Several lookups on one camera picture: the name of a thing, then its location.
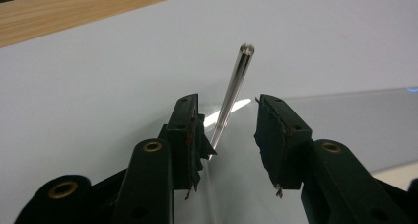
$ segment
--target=wooden edge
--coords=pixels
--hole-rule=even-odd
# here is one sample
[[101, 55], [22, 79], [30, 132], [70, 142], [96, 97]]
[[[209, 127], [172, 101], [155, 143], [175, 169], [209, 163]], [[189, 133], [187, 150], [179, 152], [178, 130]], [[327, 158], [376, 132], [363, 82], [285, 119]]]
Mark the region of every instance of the wooden edge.
[[15, 0], [0, 4], [0, 47], [165, 0]]

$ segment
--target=white surface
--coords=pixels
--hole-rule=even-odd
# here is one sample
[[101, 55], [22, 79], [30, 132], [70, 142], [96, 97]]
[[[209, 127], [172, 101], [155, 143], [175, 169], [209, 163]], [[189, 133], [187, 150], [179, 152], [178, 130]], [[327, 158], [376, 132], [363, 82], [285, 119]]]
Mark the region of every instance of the white surface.
[[373, 177], [408, 191], [411, 181], [418, 178], [418, 162], [379, 171]]
[[[96, 183], [123, 169], [137, 142], [157, 136], [178, 98], [199, 93], [203, 109], [220, 104], [245, 41], [254, 44], [255, 55], [239, 98], [260, 93], [296, 98], [418, 85], [417, 29], [418, 0], [170, 0], [1, 48], [0, 222], [13, 222], [35, 191], [53, 178], [80, 174]], [[345, 105], [333, 102], [337, 107]], [[406, 105], [416, 112], [416, 106]], [[318, 110], [316, 103], [295, 103], [295, 107]], [[314, 134], [323, 129], [325, 137], [352, 143], [351, 138], [341, 137], [350, 126], [337, 130], [341, 120], [332, 116], [326, 118], [326, 126], [318, 126], [313, 124], [318, 115], [309, 110], [301, 117]], [[248, 112], [250, 123], [255, 123], [254, 112]], [[240, 144], [240, 139], [249, 141], [255, 132], [245, 123], [236, 129], [235, 134], [225, 133], [225, 141]], [[399, 141], [415, 138], [407, 134]], [[361, 136], [376, 139], [373, 133]], [[223, 178], [240, 169], [239, 164], [252, 161], [247, 156], [258, 155], [253, 154], [254, 144], [247, 146], [251, 150], [225, 152], [231, 153], [232, 162], [220, 155], [220, 165], [211, 167], [212, 181], [225, 186], [218, 193], [225, 197], [223, 192], [235, 188], [229, 194], [241, 205], [221, 199], [230, 209], [223, 206], [220, 220], [304, 222], [298, 194], [285, 193], [289, 198], [279, 204], [283, 212], [276, 212], [276, 206], [271, 207], [274, 211], [263, 209], [258, 203], [252, 212], [243, 206], [255, 196], [242, 194], [249, 187], [263, 192], [252, 201], [264, 200], [274, 191], [264, 189], [270, 187], [265, 173], [237, 175], [237, 182], [223, 184]], [[417, 159], [416, 147], [405, 152], [387, 143], [381, 146], [400, 158], [406, 156], [399, 162]], [[361, 149], [366, 154], [375, 151], [372, 145]], [[227, 147], [220, 147], [220, 152], [224, 150]], [[373, 155], [366, 163], [369, 169], [396, 165]], [[255, 183], [258, 176], [266, 180]], [[194, 202], [204, 205], [204, 192], [197, 195], [203, 197]], [[203, 223], [205, 212], [198, 205], [192, 208], [177, 208], [179, 220]]]

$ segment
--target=transparent acrylic sheet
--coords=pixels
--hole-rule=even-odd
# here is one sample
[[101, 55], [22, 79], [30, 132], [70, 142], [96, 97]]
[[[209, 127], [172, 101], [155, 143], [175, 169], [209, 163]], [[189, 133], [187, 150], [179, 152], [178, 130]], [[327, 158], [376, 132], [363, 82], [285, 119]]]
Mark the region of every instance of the transparent acrylic sheet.
[[[314, 140], [345, 144], [370, 172], [418, 161], [418, 93], [396, 89], [284, 100], [311, 127]], [[185, 192], [176, 192], [177, 223], [307, 223], [300, 192], [285, 190], [279, 199], [263, 168], [253, 139], [257, 108], [252, 100], [231, 114], [218, 155], [204, 164], [208, 170], [201, 172], [198, 192], [187, 201]], [[200, 110], [209, 115], [216, 109]]]

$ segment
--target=brass insert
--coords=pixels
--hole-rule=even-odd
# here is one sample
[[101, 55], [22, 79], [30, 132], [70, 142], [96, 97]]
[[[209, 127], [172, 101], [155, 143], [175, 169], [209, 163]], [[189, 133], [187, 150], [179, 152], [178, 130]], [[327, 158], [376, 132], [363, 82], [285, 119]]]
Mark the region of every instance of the brass insert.
[[157, 152], [163, 147], [163, 145], [159, 142], [149, 142], [144, 145], [144, 151], [146, 152]]
[[62, 182], [53, 187], [48, 196], [52, 199], [61, 199], [72, 194], [78, 187], [78, 184], [74, 181]]
[[330, 143], [330, 142], [323, 143], [322, 147], [323, 147], [323, 149], [325, 149], [326, 151], [331, 152], [331, 153], [340, 153], [341, 152], [341, 148], [338, 145]]

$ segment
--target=clamp jaw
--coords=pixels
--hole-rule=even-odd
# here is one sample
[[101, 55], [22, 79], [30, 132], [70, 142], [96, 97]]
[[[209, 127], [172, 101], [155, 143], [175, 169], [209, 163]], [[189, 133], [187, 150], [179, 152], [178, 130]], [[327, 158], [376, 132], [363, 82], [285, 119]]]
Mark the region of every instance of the clamp jaw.
[[216, 154], [204, 134], [204, 117], [197, 94], [179, 99], [158, 138], [135, 146], [126, 170], [93, 186], [83, 176], [54, 179], [16, 223], [173, 223], [174, 190], [197, 190], [200, 159]]
[[310, 223], [418, 223], [418, 179], [408, 192], [375, 180], [343, 144], [312, 130], [281, 99], [261, 95], [255, 141], [270, 181], [302, 190]]

